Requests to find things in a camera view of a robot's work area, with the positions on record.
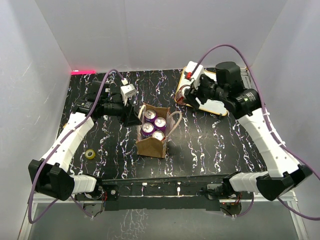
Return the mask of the red soda can front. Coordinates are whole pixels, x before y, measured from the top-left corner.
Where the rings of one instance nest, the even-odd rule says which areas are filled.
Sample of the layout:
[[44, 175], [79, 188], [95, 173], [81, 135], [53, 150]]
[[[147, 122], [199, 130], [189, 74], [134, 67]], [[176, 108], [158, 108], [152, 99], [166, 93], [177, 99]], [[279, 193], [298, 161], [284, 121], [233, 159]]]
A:
[[178, 105], [181, 106], [185, 106], [187, 103], [185, 102], [186, 100], [186, 96], [185, 96], [185, 92], [186, 90], [189, 90], [190, 86], [189, 85], [183, 85], [179, 88], [179, 90], [177, 91], [177, 93], [175, 94], [175, 102]]

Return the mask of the red soda can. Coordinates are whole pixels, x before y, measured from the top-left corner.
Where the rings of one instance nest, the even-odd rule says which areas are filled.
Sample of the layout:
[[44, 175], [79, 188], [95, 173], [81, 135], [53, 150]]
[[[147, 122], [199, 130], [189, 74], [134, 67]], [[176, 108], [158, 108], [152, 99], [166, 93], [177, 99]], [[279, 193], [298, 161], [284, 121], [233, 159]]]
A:
[[165, 134], [160, 130], [156, 130], [152, 133], [152, 137], [159, 141], [163, 141], [165, 139]]
[[179, 88], [179, 90], [177, 91], [177, 93], [175, 94], [175, 102], [178, 105], [181, 106], [185, 106], [187, 103], [185, 102], [186, 100], [186, 96], [185, 96], [185, 92], [186, 90], [189, 90], [190, 86], [189, 85], [183, 85]]

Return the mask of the purple soda can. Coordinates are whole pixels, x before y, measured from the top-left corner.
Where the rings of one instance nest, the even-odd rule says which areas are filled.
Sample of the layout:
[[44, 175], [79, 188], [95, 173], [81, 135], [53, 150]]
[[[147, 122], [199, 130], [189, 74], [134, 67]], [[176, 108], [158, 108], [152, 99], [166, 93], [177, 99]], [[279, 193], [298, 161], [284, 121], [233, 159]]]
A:
[[141, 126], [141, 136], [145, 139], [145, 138], [149, 138], [153, 135], [153, 133], [155, 132], [155, 127], [152, 123], [150, 122], [145, 122], [142, 126]]
[[155, 128], [157, 131], [161, 131], [161, 132], [165, 133], [166, 128], [167, 128], [167, 121], [166, 121], [166, 119], [163, 118], [163, 117], [157, 117], [157, 118], [154, 120], [154, 128]]
[[148, 109], [145, 111], [144, 117], [145, 117], [145, 122], [153, 124], [155, 120], [158, 118], [158, 115], [154, 109]]

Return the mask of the purple soda can front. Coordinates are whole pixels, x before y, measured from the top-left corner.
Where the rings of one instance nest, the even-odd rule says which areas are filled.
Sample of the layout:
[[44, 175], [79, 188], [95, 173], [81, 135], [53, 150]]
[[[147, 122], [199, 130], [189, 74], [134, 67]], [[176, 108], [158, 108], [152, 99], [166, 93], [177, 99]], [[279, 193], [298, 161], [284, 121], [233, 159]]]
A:
[[141, 126], [141, 136], [145, 139], [145, 138], [149, 138], [153, 135], [153, 133], [155, 132], [155, 127], [152, 123], [150, 122], [145, 122], [142, 126]]

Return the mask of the brown canvas tote bag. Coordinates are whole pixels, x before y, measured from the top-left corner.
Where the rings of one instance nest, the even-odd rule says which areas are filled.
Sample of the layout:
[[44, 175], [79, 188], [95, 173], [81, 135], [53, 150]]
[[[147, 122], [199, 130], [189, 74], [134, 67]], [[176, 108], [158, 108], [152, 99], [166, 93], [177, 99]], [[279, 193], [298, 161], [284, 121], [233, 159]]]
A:
[[164, 158], [166, 155], [167, 142], [172, 133], [179, 126], [182, 120], [182, 112], [170, 112], [169, 107], [155, 107], [144, 103], [139, 110], [138, 118], [143, 124], [147, 123], [145, 113], [147, 110], [154, 110], [158, 117], [163, 117], [166, 120], [166, 127], [164, 130], [164, 139], [159, 140], [152, 136], [143, 136], [142, 125], [137, 127], [137, 154], [141, 156]]

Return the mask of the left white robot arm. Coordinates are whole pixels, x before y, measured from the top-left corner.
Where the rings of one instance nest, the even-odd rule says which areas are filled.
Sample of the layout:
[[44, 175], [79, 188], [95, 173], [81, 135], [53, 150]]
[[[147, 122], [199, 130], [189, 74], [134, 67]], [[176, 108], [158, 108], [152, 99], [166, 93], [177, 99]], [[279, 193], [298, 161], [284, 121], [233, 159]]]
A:
[[123, 84], [119, 93], [111, 93], [110, 85], [93, 81], [87, 93], [74, 105], [69, 120], [40, 160], [32, 160], [28, 172], [34, 190], [65, 201], [73, 194], [86, 193], [97, 200], [103, 195], [102, 185], [91, 175], [70, 175], [69, 166], [80, 143], [103, 116], [117, 117], [123, 127], [139, 126], [141, 120], [129, 101], [137, 93], [133, 84]]

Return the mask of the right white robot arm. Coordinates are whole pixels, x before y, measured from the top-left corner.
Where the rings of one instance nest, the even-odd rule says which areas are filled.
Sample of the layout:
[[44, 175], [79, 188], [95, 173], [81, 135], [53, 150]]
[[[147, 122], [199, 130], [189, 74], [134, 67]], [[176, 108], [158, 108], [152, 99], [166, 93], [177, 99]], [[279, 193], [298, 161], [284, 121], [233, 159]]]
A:
[[233, 199], [246, 191], [273, 201], [312, 175], [308, 166], [285, 150], [282, 140], [275, 139], [277, 132], [258, 92], [244, 86], [241, 68], [235, 62], [217, 64], [216, 79], [212, 79], [201, 64], [190, 61], [183, 77], [190, 82], [186, 102], [196, 110], [208, 100], [222, 102], [248, 132], [265, 162], [264, 172], [237, 172], [224, 178], [222, 190], [226, 197]]

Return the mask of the small whiteboard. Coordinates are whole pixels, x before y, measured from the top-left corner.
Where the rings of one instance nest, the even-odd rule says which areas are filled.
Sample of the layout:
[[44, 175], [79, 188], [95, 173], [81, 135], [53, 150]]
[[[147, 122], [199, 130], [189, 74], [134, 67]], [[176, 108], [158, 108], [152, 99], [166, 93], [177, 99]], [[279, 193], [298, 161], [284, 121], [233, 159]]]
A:
[[[175, 94], [177, 93], [179, 88], [182, 87], [183, 85], [191, 86], [191, 84], [189, 84], [187, 82], [187, 80], [184, 78], [185, 67], [182, 70], [181, 77], [180, 77], [179, 83], [177, 85]], [[210, 79], [213, 79], [215, 82], [217, 82], [216, 74], [213, 71], [204, 70], [204, 74], [206, 76], [208, 76]], [[208, 99], [205, 104], [200, 105], [199, 110], [205, 111], [205, 112], [208, 112], [211, 114], [215, 114], [218, 116], [226, 116], [228, 114], [228, 110], [225, 108], [225, 105], [221, 101], [218, 101], [218, 100]]]

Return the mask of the yellow tape roll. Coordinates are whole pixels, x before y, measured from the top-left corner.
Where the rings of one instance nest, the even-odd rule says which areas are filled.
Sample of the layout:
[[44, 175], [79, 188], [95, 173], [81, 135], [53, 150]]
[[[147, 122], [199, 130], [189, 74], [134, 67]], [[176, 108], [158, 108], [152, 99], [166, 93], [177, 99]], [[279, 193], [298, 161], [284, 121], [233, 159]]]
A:
[[94, 151], [93, 149], [88, 149], [88, 150], [85, 151], [84, 156], [85, 156], [87, 159], [92, 160], [92, 159], [95, 158], [96, 153], [95, 153], [95, 151]]

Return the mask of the pink marker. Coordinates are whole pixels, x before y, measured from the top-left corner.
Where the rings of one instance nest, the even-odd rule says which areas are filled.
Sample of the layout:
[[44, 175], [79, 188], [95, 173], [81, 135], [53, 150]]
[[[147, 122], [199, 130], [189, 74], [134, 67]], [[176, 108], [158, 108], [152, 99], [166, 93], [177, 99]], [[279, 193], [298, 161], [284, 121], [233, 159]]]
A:
[[90, 75], [90, 74], [95, 74], [95, 70], [74, 70], [71, 72], [71, 75]]

